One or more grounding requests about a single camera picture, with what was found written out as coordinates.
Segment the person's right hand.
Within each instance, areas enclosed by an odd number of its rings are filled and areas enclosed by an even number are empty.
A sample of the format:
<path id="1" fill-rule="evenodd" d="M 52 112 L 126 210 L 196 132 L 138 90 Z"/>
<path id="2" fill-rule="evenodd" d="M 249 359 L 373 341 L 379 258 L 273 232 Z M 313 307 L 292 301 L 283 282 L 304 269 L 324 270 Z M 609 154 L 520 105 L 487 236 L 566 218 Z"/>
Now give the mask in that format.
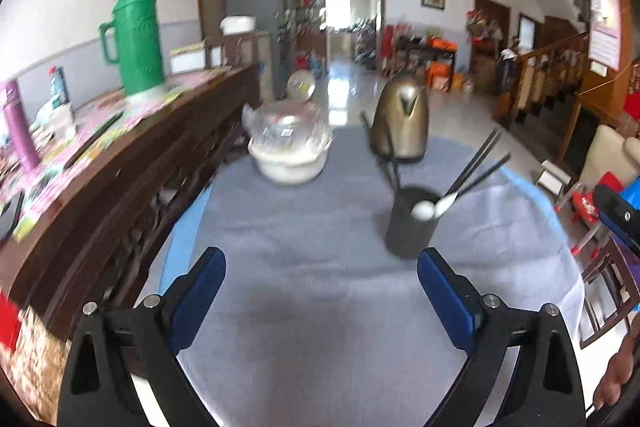
<path id="1" fill-rule="evenodd" d="M 634 369 L 634 345 L 639 339 L 639 317 L 634 318 L 631 331 L 628 332 L 620 349 L 608 361 L 606 372 L 594 392 L 592 403 L 596 410 L 604 405 L 614 405 L 622 394 L 622 387 L 630 380 Z"/>

